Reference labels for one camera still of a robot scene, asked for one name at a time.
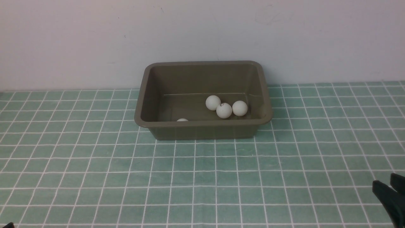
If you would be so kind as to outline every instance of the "white ball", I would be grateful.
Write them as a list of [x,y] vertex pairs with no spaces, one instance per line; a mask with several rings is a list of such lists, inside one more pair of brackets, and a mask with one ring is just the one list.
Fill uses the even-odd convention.
[[211,111],[215,111],[220,104],[220,98],[215,95],[211,95],[205,100],[205,106]]
[[236,116],[244,116],[247,113],[247,104],[243,101],[237,101],[233,103],[232,111]]
[[228,103],[222,103],[217,107],[217,115],[222,119],[230,117],[232,114],[232,107]]

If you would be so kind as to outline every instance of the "green tiled tablecloth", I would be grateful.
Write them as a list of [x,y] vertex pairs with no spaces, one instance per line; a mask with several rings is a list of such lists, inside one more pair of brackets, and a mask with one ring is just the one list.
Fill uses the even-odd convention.
[[0,226],[391,227],[405,83],[269,86],[255,138],[156,141],[138,90],[0,93]]

